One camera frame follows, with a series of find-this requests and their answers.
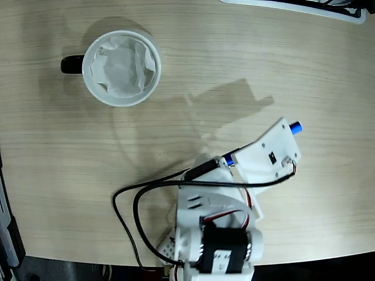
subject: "dark floor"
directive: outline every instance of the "dark floor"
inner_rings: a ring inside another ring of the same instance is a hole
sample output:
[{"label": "dark floor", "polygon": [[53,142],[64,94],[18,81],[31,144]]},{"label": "dark floor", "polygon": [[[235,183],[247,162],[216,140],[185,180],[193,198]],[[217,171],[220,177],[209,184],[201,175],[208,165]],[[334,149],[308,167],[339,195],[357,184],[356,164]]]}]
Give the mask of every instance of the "dark floor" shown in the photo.
[{"label": "dark floor", "polygon": [[[322,261],[256,266],[253,281],[375,280],[373,261],[375,252]],[[163,269],[144,272],[132,266],[112,266],[110,272],[108,266],[103,270],[101,265],[27,256],[15,275],[19,281],[107,281],[109,274],[112,281],[168,280],[162,278],[163,272]]]}]

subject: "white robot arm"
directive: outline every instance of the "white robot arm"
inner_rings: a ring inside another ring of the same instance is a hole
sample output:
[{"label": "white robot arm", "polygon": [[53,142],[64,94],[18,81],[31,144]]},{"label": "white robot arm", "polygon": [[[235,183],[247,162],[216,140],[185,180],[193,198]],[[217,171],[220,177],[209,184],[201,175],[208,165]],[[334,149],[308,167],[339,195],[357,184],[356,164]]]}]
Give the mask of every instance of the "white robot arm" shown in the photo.
[{"label": "white robot arm", "polygon": [[171,281],[251,280],[253,262],[263,254],[256,195],[268,188],[257,184],[276,184],[295,173],[301,153],[293,134],[301,129],[280,119],[256,142],[223,156],[203,154],[184,172],[183,181],[234,183],[234,166],[244,183],[257,188],[179,186],[176,228],[158,248],[184,264],[174,267]]}]

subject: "wood grain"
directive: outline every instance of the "wood grain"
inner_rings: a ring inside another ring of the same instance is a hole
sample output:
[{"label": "wood grain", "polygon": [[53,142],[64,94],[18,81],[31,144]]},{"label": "wood grain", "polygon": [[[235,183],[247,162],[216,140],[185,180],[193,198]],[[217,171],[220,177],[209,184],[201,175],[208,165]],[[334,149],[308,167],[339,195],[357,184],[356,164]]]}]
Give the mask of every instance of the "wood grain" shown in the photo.
[{"label": "wood grain", "polygon": [[[358,26],[218,0],[8,0],[0,25],[0,148],[28,255],[134,265],[112,193],[248,143],[281,116],[304,125],[303,158],[294,179],[260,196],[260,263],[375,250],[374,17]],[[145,102],[111,108],[59,64],[126,28],[155,37],[163,74]],[[136,235],[133,195],[119,201]],[[173,189],[143,199],[153,243],[174,203]]]}]

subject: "black cable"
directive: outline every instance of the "black cable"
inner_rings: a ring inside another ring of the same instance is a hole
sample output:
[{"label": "black cable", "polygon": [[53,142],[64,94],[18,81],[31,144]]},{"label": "black cable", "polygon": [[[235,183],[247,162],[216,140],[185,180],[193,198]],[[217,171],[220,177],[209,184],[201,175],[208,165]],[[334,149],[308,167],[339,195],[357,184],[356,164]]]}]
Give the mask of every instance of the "black cable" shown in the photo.
[{"label": "black cable", "polygon": [[169,181],[158,181],[156,183],[152,183],[144,188],[142,188],[134,197],[133,200],[133,216],[134,216],[134,222],[135,226],[137,227],[137,230],[139,232],[139,235],[141,236],[143,242],[147,246],[147,248],[159,259],[162,259],[165,262],[169,262],[173,265],[177,266],[183,266],[183,262],[181,261],[174,261],[173,259],[169,259],[166,256],[162,255],[158,252],[152,246],[150,241],[148,240],[146,233],[144,232],[141,224],[141,220],[139,219],[139,212],[138,212],[138,205],[139,200],[141,199],[142,195],[146,192],[157,189],[159,187],[166,187],[166,186],[205,186],[205,187],[234,187],[234,188],[258,188],[258,187],[267,187],[267,186],[273,186],[275,184],[282,183],[283,181],[288,180],[290,177],[294,176],[295,173],[292,172],[291,174],[288,174],[284,177],[281,177],[280,179],[276,181],[271,181],[269,183],[219,183],[215,181],[185,181],[185,180],[169,180]]},{"label": "black cable", "polygon": [[161,179],[157,179],[157,180],[151,180],[151,181],[148,181],[146,183],[140,183],[140,184],[135,184],[133,186],[128,186],[128,187],[123,187],[121,189],[119,189],[118,191],[115,192],[115,194],[113,194],[112,196],[112,206],[113,206],[113,209],[117,215],[117,218],[119,219],[120,223],[122,224],[122,226],[124,227],[126,233],[128,234],[129,236],[129,240],[130,240],[130,243],[133,247],[133,251],[134,251],[134,255],[135,255],[135,259],[137,260],[137,263],[139,265],[139,267],[145,271],[149,271],[148,269],[146,269],[143,265],[142,265],[142,262],[141,262],[141,259],[139,258],[139,253],[138,253],[138,249],[137,249],[137,245],[133,239],[133,236],[131,235],[130,233],[130,230],[128,228],[128,226],[126,225],[124,219],[122,218],[121,214],[120,214],[120,211],[118,210],[118,207],[117,207],[117,203],[116,203],[116,198],[123,192],[125,191],[128,191],[128,190],[132,190],[132,189],[137,189],[138,187],[142,187],[142,186],[148,186],[150,184],[155,184],[155,183],[159,183],[160,181],[165,181],[165,180],[169,180],[169,179],[172,179],[174,177],[177,177],[179,175],[181,175],[182,173],[184,173],[185,171],[187,171],[188,169],[185,169],[185,170],[182,170],[182,171],[179,171],[177,173],[174,173],[170,176],[166,176],[166,177],[162,177]]},{"label": "black cable", "polygon": [[326,2],[324,2],[324,3],[322,3],[323,5],[328,5],[329,3],[331,3],[333,0],[328,0],[328,1],[326,1]]}]

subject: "wire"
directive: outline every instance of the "wire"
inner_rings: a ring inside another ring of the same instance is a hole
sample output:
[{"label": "wire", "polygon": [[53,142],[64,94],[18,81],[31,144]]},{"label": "wire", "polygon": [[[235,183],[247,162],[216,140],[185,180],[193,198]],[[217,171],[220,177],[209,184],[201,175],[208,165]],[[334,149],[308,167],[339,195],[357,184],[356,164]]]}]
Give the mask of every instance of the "wire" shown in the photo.
[{"label": "wire", "polygon": [[257,187],[267,187],[267,186],[273,186],[275,184],[282,183],[283,181],[288,180],[290,177],[294,176],[295,173],[292,172],[284,177],[281,177],[278,180],[271,181],[269,183],[220,183],[216,181],[186,181],[186,180],[168,180],[168,181],[158,181],[156,183],[152,183],[142,189],[140,189],[139,192],[134,197],[133,200],[133,216],[134,216],[134,223],[137,227],[137,230],[139,232],[139,235],[141,236],[143,242],[147,246],[147,248],[159,259],[162,259],[165,262],[171,263],[173,265],[183,266],[182,261],[174,261],[173,259],[167,258],[163,256],[161,253],[158,252],[152,246],[150,241],[148,240],[141,224],[141,220],[139,219],[139,200],[141,199],[142,195],[144,195],[146,192],[157,189],[159,187],[166,187],[166,186],[205,186],[205,187],[234,187],[234,188],[257,188]]},{"label": "wire", "polygon": [[109,268],[110,268],[110,275],[108,277],[108,281],[111,281],[111,279],[112,279],[112,266],[109,265]]},{"label": "wire", "polygon": [[363,9],[364,7],[358,4],[349,3],[345,5],[325,5],[323,3],[323,7],[325,9],[334,10],[334,9]]},{"label": "wire", "polygon": [[252,209],[253,204],[251,203],[251,197],[247,189],[244,189],[246,193],[247,206]]},{"label": "wire", "polygon": [[333,0],[328,0],[328,1],[324,2],[324,3],[322,3],[322,5],[328,5],[328,4],[330,4],[332,1],[333,1]]},{"label": "wire", "polygon": [[174,281],[178,281],[178,279],[177,279],[177,270],[178,270],[178,265],[175,265],[174,267],[173,267],[173,280]]},{"label": "wire", "polygon": [[137,189],[139,187],[144,187],[143,189],[141,189],[135,196],[134,198],[134,201],[133,201],[133,216],[134,216],[134,221],[135,221],[135,225],[137,227],[137,230],[143,240],[143,242],[145,243],[145,245],[149,248],[149,250],[154,254],[156,255],[158,258],[166,261],[166,262],[169,262],[173,265],[176,265],[176,266],[183,266],[183,262],[182,261],[174,261],[172,259],[169,259],[165,256],[163,256],[161,253],[159,253],[153,246],[152,244],[149,242],[148,238],[146,237],[144,231],[143,231],[143,228],[142,228],[142,225],[141,225],[141,222],[140,222],[140,219],[139,219],[139,213],[138,213],[138,204],[139,204],[139,199],[141,198],[141,196],[146,193],[147,191],[150,191],[152,189],[155,189],[155,188],[158,188],[158,187],[164,187],[164,186],[174,186],[174,185],[186,185],[186,186],[213,186],[213,187],[220,187],[220,186],[224,186],[224,187],[237,187],[237,188],[242,188],[242,189],[246,189],[246,188],[256,188],[256,187],[266,187],[266,186],[271,186],[271,185],[275,185],[275,184],[278,184],[278,183],[282,183],[283,181],[285,180],[288,180],[290,177],[294,176],[295,174],[295,169],[294,171],[285,176],[285,177],[282,177],[276,181],[272,181],[270,183],[256,183],[256,184],[245,184],[245,183],[218,183],[218,182],[211,182],[211,181],[168,181],[174,177],[177,177],[177,176],[180,176],[181,174],[183,174],[185,171],[187,171],[188,169],[185,169],[185,170],[182,170],[182,171],[179,171],[177,173],[174,173],[170,176],[166,176],[166,177],[163,177],[163,178],[160,178],[160,179],[157,179],[157,180],[152,180],[152,181],[148,181],[146,183],[140,183],[140,184],[135,184],[133,186],[128,186],[128,187],[123,187],[121,189],[119,189],[118,191],[115,192],[115,194],[112,196],[112,206],[113,206],[113,209],[116,213],[116,216],[117,218],[119,219],[122,227],[125,229],[125,232],[127,233],[128,237],[129,237],[129,240],[131,242],[131,245],[133,247],[133,251],[134,251],[134,255],[135,255],[135,259],[137,260],[137,264],[138,266],[144,270],[144,271],[154,271],[154,270],[148,270],[146,269],[142,262],[141,262],[141,259],[139,257],[139,253],[138,253],[138,248],[137,248],[137,245],[133,239],[133,236],[128,228],[128,226],[126,225],[124,219],[122,218],[121,214],[120,214],[120,211],[118,210],[118,207],[117,207],[117,202],[116,202],[116,199],[117,197],[125,192],[125,191],[128,191],[128,190],[133,190],[133,189]]},{"label": "wire", "polygon": [[296,173],[297,172],[297,163],[295,163],[294,160],[292,160],[291,162],[292,162],[292,165],[293,165],[293,173]]},{"label": "wire", "polygon": [[[243,210],[229,210],[229,211],[215,213],[212,215],[208,215],[207,217],[204,217],[203,222],[207,223],[207,222],[216,220],[217,218],[222,218],[222,217],[225,217],[226,215],[233,214],[236,212],[244,212],[244,211]],[[241,228],[245,229],[248,225],[248,222],[249,222],[249,214],[245,214],[245,219],[241,224]]]},{"label": "wire", "polygon": [[141,259],[139,257],[139,253],[138,253],[138,249],[137,249],[137,245],[133,239],[133,236],[131,235],[131,232],[128,228],[128,226],[126,225],[124,219],[122,218],[121,214],[120,214],[120,211],[118,210],[118,207],[117,207],[117,203],[116,203],[116,198],[123,192],[125,191],[128,191],[128,190],[132,190],[132,189],[137,189],[138,187],[143,187],[143,186],[148,186],[150,184],[154,184],[154,183],[158,183],[160,181],[165,181],[165,180],[170,180],[174,177],[177,177],[181,174],[183,174],[185,171],[187,171],[188,169],[185,169],[185,170],[182,170],[182,171],[179,171],[177,173],[174,173],[170,176],[166,176],[166,177],[162,177],[161,179],[157,179],[157,180],[152,180],[152,181],[148,181],[146,183],[140,183],[140,184],[135,184],[133,186],[128,186],[128,187],[123,187],[121,189],[119,189],[118,191],[115,192],[115,194],[112,196],[112,206],[113,206],[113,209],[117,215],[117,218],[118,220],[120,221],[120,223],[122,224],[122,227],[125,229],[128,237],[129,237],[129,240],[130,240],[130,243],[133,247],[133,251],[134,251],[134,256],[135,256],[135,259],[137,260],[137,264],[138,266],[143,269],[144,271],[154,271],[154,270],[148,270],[146,269],[143,265],[142,265],[142,262],[141,262]]}]

